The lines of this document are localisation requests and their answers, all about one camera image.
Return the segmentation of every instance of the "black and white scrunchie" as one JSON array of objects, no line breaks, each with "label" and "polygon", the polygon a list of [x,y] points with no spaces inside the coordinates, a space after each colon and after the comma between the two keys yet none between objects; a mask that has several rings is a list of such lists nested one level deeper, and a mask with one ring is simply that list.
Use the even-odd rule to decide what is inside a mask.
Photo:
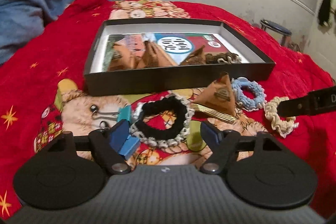
[{"label": "black and white scrunchie", "polygon": [[[147,125],[143,119],[171,110],[176,119],[171,128],[160,130]],[[130,127],[130,134],[141,142],[158,148],[168,148],[184,141],[189,134],[189,123],[195,111],[190,108],[190,102],[183,96],[171,93],[161,100],[138,103],[132,114],[135,121]]]}]

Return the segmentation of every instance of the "brown triangular packet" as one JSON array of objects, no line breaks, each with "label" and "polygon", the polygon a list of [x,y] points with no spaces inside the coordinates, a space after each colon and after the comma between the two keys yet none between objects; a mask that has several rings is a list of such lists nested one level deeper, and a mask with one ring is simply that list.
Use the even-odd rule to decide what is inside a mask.
[{"label": "brown triangular packet", "polygon": [[181,63],[180,66],[186,65],[205,65],[205,53],[204,53],[205,46],[198,48],[197,50],[193,51],[189,54]]},{"label": "brown triangular packet", "polygon": [[234,118],[236,116],[235,95],[231,87],[229,75],[225,72],[220,79],[212,82],[199,96],[196,97],[193,103],[214,110],[201,112],[205,112],[219,120],[223,121],[223,119],[221,119],[221,113],[228,114]]},{"label": "brown triangular packet", "polygon": [[115,43],[113,45],[113,56],[108,71],[119,69],[134,69],[138,64],[138,57],[135,56],[126,46]]},{"label": "brown triangular packet", "polygon": [[177,64],[168,57],[164,50],[154,42],[145,41],[146,50],[140,59],[137,69],[169,67]]}]

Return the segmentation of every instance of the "metal screw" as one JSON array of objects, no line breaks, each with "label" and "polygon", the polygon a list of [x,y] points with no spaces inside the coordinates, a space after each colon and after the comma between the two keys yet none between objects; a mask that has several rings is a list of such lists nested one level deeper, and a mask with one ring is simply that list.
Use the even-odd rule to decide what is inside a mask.
[{"label": "metal screw", "polygon": [[122,173],[122,172],[127,170],[127,164],[123,164],[123,163],[113,164],[112,165],[112,170],[116,171],[116,172],[119,172],[119,173]]},{"label": "metal screw", "polygon": [[216,172],[219,169],[218,164],[208,163],[203,165],[204,170],[208,172]]}]

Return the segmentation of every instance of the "bear ear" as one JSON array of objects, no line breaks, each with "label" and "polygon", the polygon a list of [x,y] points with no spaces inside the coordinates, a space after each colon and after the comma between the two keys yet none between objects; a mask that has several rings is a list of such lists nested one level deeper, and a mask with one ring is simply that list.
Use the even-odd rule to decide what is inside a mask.
[{"label": "bear ear", "polygon": [[60,112],[62,112],[65,103],[83,95],[84,93],[81,90],[78,90],[75,82],[70,79],[63,79],[57,85],[54,105]]}]

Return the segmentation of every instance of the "stool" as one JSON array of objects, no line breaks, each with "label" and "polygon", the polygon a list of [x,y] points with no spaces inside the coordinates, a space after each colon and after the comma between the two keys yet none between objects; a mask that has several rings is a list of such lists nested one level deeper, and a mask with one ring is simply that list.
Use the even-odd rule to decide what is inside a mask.
[{"label": "stool", "polygon": [[285,45],[287,37],[292,36],[292,32],[290,30],[286,29],[285,27],[283,27],[283,26],[281,26],[281,25],[279,25],[275,22],[262,19],[262,20],[260,20],[260,24],[261,24],[261,29],[262,30],[266,31],[266,29],[270,29],[274,32],[277,32],[277,33],[283,35],[281,43],[280,43],[281,46]]}]

